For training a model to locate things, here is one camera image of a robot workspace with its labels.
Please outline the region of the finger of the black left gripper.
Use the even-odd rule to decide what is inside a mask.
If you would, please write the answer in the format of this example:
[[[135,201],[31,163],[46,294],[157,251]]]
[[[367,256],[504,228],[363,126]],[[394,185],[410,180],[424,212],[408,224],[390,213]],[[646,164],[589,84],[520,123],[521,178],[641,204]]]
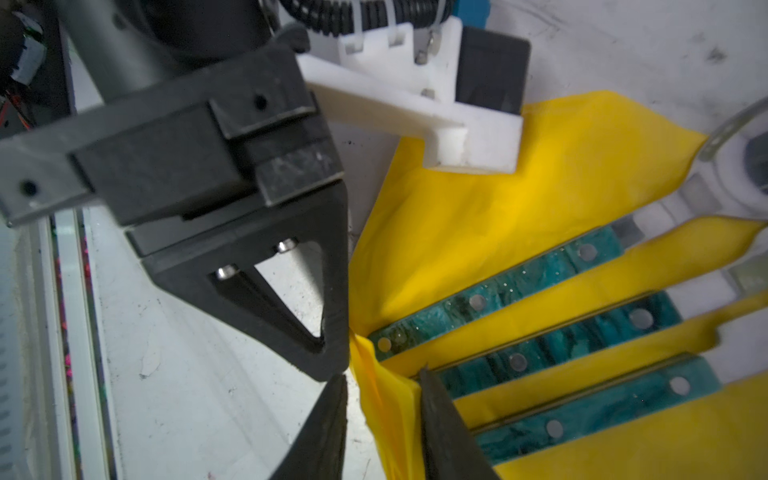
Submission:
[[[158,288],[325,381],[349,364],[347,206],[341,181],[273,207],[254,194],[194,220],[176,217],[142,225],[140,259]],[[288,240],[314,243],[322,253],[319,336],[256,268]]]

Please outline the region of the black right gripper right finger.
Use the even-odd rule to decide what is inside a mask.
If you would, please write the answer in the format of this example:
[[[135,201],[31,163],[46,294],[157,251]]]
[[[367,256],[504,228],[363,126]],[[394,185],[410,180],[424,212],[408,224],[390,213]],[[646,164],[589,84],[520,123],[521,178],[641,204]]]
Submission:
[[[437,375],[418,372],[422,456],[427,479],[497,479]]]

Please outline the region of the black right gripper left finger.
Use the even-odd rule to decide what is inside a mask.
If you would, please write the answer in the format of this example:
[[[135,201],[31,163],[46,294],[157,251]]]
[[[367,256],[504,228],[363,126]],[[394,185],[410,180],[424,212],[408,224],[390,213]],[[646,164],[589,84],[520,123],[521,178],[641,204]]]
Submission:
[[[344,374],[324,386],[303,427],[271,479],[342,478],[348,384]]]

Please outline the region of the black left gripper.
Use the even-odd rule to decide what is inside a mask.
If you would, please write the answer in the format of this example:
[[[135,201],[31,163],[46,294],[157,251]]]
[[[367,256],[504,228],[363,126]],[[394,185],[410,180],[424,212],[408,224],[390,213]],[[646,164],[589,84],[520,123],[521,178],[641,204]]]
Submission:
[[[1,212],[21,225],[102,201],[148,255],[338,182],[295,53],[270,44],[1,143]]]

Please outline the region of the knife with green handle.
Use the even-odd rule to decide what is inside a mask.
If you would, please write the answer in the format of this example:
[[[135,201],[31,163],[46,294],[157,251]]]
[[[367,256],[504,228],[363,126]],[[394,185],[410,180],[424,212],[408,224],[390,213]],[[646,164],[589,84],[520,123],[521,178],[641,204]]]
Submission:
[[[474,433],[499,465],[698,400],[767,371],[767,310],[717,328],[718,343],[682,354]]]

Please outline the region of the fork with green handle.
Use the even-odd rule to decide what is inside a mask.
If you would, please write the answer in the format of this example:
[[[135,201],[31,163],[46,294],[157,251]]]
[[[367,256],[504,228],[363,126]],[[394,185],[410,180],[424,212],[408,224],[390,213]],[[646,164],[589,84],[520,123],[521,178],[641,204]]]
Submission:
[[[616,304],[437,372],[453,399],[661,332],[767,290],[767,255]]]

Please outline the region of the spoon with green handle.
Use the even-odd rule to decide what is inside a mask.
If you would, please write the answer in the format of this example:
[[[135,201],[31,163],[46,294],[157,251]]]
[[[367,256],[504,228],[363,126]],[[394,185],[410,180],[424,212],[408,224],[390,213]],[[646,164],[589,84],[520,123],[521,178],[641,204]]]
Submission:
[[[379,361],[433,341],[699,217],[767,218],[767,102],[717,128],[672,193],[369,335]]]

